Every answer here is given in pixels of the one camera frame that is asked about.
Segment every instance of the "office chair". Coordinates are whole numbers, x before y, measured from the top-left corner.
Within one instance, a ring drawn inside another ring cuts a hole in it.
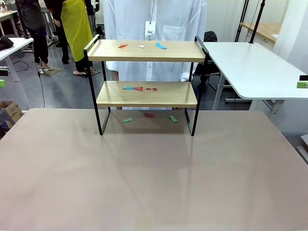
[[[203,41],[204,42],[217,42],[217,36],[213,31],[207,31],[207,32],[204,33]],[[199,63],[193,76],[194,77],[201,77],[202,71],[203,71],[203,66],[202,66],[201,63]],[[211,86],[211,88],[213,88],[214,91],[217,91],[217,88],[215,88],[211,84],[210,77],[211,76],[219,76],[220,77],[220,70],[218,69],[218,67],[216,66],[216,64],[214,63],[214,61],[212,59],[208,60],[205,76],[207,77],[206,81],[208,80],[208,83]]]

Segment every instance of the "black bag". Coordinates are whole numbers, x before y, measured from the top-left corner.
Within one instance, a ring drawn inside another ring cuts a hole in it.
[[[0,39],[0,51],[11,48],[13,44],[14,43],[9,38],[1,38]]]

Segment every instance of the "black pants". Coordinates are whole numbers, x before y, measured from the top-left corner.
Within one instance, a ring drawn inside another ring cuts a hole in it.
[[[79,72],[84,72],[87,70],[87,61],[85,57],[82,58],[82,60],[75,62],[76,69]]]
[[[42,60],[44,63],[48,63],[48,46],[46,36],[39,36],[35,30],[27,28],[33,38],[33,50],[35,62],[40,63]]]
[[[69,60],[69,57],[68,57],[68,42],[67,42],[67,39],[66,39],[66,36],[65,36],[62,21],[60,21],[60,23],[61,23],[60,27],[58,27],[58,26],[55,26],[55,27],[56,27],[58,39],[59,39],[59,42],[60,42],[61,48],[62,48],[62,53],[63,53],[62,62],[65,63]]]

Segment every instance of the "yellow-green apron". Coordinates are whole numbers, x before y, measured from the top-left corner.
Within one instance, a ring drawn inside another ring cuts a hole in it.
[[[65,0],[61,20],[74,61],[80,61],[84,57],[83,49],[92,40],[84,0]]]

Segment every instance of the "box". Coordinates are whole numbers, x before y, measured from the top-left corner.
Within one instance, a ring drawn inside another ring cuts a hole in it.
[[[23,113],[15,101],[0,102],[0,125],[3,128],[11,128]]]

